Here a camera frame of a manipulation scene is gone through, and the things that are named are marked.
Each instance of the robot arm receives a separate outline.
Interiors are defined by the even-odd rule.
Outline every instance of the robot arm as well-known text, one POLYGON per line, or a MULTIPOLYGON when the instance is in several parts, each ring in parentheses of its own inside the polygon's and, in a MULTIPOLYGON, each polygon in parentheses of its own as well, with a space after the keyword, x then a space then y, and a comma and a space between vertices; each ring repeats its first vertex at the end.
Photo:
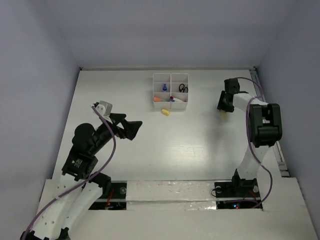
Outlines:
POLYGON ((246 114, 248 147, 241 164, 235 170, 232 182, 215 184, 216 196, 220 198, 243 198, 249 190, 258 186, 257 173, 262 160, 270 147, 282 137, 280 106, 260 101, 247 92, 240 91, 238 79, 231 78, 224 81, 217 109, 232 113, 235 108, 246 114))
MULTIPOLYGON (((141 121, 126 121, 126 115, 111 113, 112 105, 100 101, 93 105, 94 111, 109 120, 109 127, 120 139, 133 140, 142 125, 141 121)), ((94 173, 88 181, 98 160, 95 154, 112 138, 107 126, 102 123, 97 129, 89 123, 79 125, 74 131, 73 146, 62 168, 62 174, 53 200, 30 232, 23 233, 22 240, 67 240, 69 233, 86 213, 92 203, 111 189, 111 178, 103 173, 94 173), (81 182, 87 181, 63 197, 81 182)))

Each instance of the white panel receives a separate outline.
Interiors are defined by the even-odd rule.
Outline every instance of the white panel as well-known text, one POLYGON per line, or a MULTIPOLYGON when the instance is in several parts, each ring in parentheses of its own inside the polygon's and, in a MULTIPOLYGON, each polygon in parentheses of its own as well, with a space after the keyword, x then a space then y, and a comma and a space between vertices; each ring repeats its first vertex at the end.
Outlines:
POLYGON ((127 201, 212 201, 214 181, 128 181, 127 201))
POLYGON ((252 67, 295 0, 46 2, 82 67, 252 67))
MULTIPOLYGON (((47 180, 39 207, 50 200, 55 181, 47 180)), ((146 195, 149 187, 136 189, 146 195)), ((259 209, 213 210, 206 202, 134 202, 128 210, 89 210, 73 238, 104 236, 133 240, 316 240, 316 234, 295 178, 276 177, 270 197, 259 209)))
POLYGON ((320 237, 319 13, 319 0, 297 0, 258 73, 266 99, 281 107, 285 161, 320 237))
POLYGON ((188 202, 127 202, 128 211, 191 211, 216 210, 216 201, 188 201, 188 202))
POLYGON ((79 66, 43 0, 1 0, 0 33, 0 238, 17 240, 52 176, 79 66))

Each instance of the wire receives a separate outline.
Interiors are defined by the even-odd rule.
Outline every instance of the wire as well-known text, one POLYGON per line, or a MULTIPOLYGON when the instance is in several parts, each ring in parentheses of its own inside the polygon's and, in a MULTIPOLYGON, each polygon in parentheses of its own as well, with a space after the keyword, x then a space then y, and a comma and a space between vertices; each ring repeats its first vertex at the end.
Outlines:
POLYGON ((108 197, 107 201, 106 201, 106 207, 108 207, 110 205, 110 200, 112 199, 112 195, 114 194, 114 189, 112 189, 110 196, 108 197))
POLYGON ((87 182, 89 182, 90 180, 92 180, 95 176, 97 176, 99 173, 101 173, 101 171, 108 165, 108 163, 111 161, 111 159, 113 158, 115 151, 116 151, 116 136, 114 134, 114 132, 112 131, 111 127, 109 126, 108 122, 106 119, 104 119, 103 116, 101 116, 101 114, 96 110, 95 106, 91 106, 91 108, 93 109, 93 111, 95 112, 95 114, 98 115, 99 119, 105 124, 105 126, 107 127, 107 129, 109 130, 112 139, 113 139, 113 149, 112 152, 110 154, 110 157, 108 158, 108 160, 104 163, 104 165, 98 170, 96 171, 94 174, 92 174, 89 178, 87 178, 86 180, 78 183, 77 185, 73 186, 72 188, 70 188, 69 190, 61 193, 57 198, 52 199, 47 205, 45 205, 37 215, 35 215, 35 217, 32 219, 32 221, 30 222, 29 226, 26 228, 25 232, 23 233, 22 239, 21 240, 26 240, 27 234, 30 232, 31 228, 33 227, 34 223, 36 222, 36 220, 44 213, 45 210, 47 210, 47 208, 49 208, 52 204, 54 204, 59 198, 63 198, 65 195, 71 193, 72 191, 76 190, 77 188, 80 188, 81 186, 83 186, 84 184, 86 184, 87 182))
POLYGON ((248 80, 248 81, 252 82, 254 85, 256 85, 258 87, 258 89, 260 90, 260 93, 261 93, 261 95, 257 96, 257 98, 259 99, 259 98, 262 98, 264 96, 264 91, 262 90, 262 87, 258 83, 253 81, 252 79, 244 77, 244 76, 236 77, 236 79, 245 79, 245 80, 248 80))
POLYGON ((212 189, 211 195, 216 198, 217 196, 215 196, 215 195, 212 193, 212 192, 215 191, 215 190, 216 190, 216 189, 212 189))
POLYGON ((257 197, 256 197, 256 195, 254 194, 254 192, 251 191, 251 190, 249 190, 249 193, 254 197, 254 200, 255 200, 256 202, 258 202, 258 201, 257 201, 257 197))

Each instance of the yellow sponge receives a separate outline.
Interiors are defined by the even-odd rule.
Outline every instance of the yellow sponge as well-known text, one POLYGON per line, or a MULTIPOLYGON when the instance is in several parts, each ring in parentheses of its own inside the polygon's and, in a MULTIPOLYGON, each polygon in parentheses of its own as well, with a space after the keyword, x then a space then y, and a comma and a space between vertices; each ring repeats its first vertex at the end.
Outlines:
POLYGON ((162 114, 169 116, 170 112, 168 110, 162 109, 161 110, 162 114))
POLYGON ((221 112, 221 118, 222 120, 226 120, 227 119, 227 113, 223 110, 220 111, 221 112))

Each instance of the purple cable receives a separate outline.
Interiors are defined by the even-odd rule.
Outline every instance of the purple cable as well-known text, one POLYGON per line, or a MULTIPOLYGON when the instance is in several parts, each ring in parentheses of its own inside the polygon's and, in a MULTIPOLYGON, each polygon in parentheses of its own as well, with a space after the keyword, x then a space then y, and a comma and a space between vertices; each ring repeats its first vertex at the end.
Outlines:
POLYGON ((245 79, 245 80, 248 80, 248 81, 252 82, 254 85, 256 85, 258 87, 258 89, 260 90, 260 93, 261 93, 261 95, 257 96, 257 98, 259 99, 259 98, 262 98, 264 96, 264 91, 262 90, 262 87, 258 83, 253 81, 252 79, 244 77, 244 76, 236 77, 236 79, 245 79))
MULTIPOLYGON (((112 157, 115 154, 116 151, 116 136, 114 134, 114 132, 112 131, 111 127, 109 126, 108 122, 106 119, 104 119, 103 116, 101 116, 101 114, 96 110, 96 108, 94 106, 92 106, 93 111, 95 112, 95 114, 98 115, 99 119, 105 124, 105 126, 108 128, 112 139, 113 139, 113 149, 112 152, 110 154, 110 157, 108 158, 108 160, 104 163, 104 165, 98 170, 96 171, 94 174, 92 174, 88 179, 84 180, 83 182, 78 183, 77 185, 73 186, 72 188, 70 188, 69 190, 61 193, 58 198, 63 198, 65 195, 71 193, 73 190, 76 190, 77 188, 80 188, 81 186, 83 186, 84 184, 86 184, 87 182, 89 182, 90 180, 92 180, 95 176, 97 176, 99 173, 101 173, 101 171, 108 165, 108 163, 111 161, 112 157)), ((29 233, 29 231, 31 230, 31 228, 33 227, 34 223, 36 222, 36 220, 42 215, 42 213, 47 210, 48 207, 50 207, 53 203, 55 203, 57 201, 56 198, 52 199, 47 205, 45 205, 39 212, 37 215, 35 215, 35 217, 32 219, 32 221, 30 222, 29 226, 26 228, 23 236, 22 236, 22 240, 26 240, 27 234, 29 233)))

